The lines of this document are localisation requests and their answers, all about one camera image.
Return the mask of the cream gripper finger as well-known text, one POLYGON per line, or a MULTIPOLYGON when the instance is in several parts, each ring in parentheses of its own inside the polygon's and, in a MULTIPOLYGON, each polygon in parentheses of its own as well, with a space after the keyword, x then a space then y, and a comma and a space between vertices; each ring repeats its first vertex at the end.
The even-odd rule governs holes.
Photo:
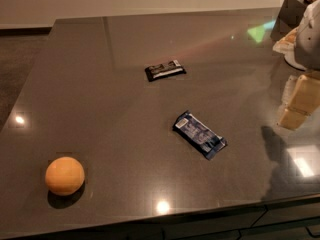
POLYGON ((320 106, 320 73, 313 71, 299 77, 290 75, 283 91, 277 124, 298 129, 320 106))

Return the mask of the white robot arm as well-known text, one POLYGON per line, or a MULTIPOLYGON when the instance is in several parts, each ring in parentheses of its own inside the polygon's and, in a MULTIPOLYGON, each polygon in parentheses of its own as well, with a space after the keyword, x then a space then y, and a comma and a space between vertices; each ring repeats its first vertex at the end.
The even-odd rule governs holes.
POLYGON ((296 130, 320 107, 320 0, 307 6, 298 27, 277 41, 273 50, 292 67, 304 70, 286 82, 277 124, 296 130))

